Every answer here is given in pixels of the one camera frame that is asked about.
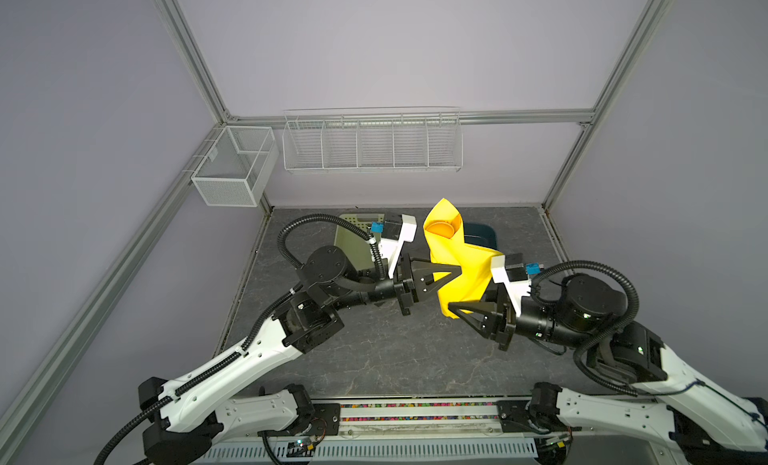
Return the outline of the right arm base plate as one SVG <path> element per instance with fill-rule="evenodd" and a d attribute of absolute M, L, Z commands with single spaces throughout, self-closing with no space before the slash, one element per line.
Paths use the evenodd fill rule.
<path fill-rule="evenodd" d="M 504 433 L 547 435 L 569 430 L 558 418 L 559 409 L 551 404 L 514 399 L 497 401 L 496 407 Z"/>

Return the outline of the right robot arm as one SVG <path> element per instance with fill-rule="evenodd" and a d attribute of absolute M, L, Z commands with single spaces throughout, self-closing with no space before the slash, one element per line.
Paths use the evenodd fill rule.
<path fill-rule="evenodd" d="M 525 337 L 613 391 L 591 396 L 535 384 L 519 412 L 499 408 L 503 425 L 549 434 L 597 429 L 653 442 L 686 464 L 764 464 L 767 402 L 742 398 L 707 379 L 639 323 L 639 295 L 616 269 L 567 261 L 527 281 L 495 278 L 475 302 L 449 310 L 482 337 L 509 347 Z"/>

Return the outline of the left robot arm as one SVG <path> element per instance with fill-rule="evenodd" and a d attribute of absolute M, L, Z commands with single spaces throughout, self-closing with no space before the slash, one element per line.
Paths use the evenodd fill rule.
<path fill-rule="evenodd" d="M 346 229 L 369 248 L 371 268 L 356 269 L 338 246 L 316 249 L 299 260 L 288 248 L 296 229 L 328 223 Z M 117 446 L 139 425 L 145 464 L 190 464 L 235 433 L 297 432 L 314 419 L 305 388 L 289 385 L 244 407 L 240 418 L 235 396 L 272 370 L 325 343 L 344 326 L 340 310 L 381 306 L 397 301 L 403 315 L 413 305 L 438 294 L 466 272 L 447 261 L 412 258 L 404 253 L 413 237 L 409 215 L 390 215 L 363 230 L 338 216 L 309 214 L 289 222 L 277 235 L 277 248 L 298 282 L 270 304 L 244 339 L 206 364 L 177 379 L 151 377 L 139 387 L 140 412 L 103 446 L 95 461 L 107 462 Z"/>

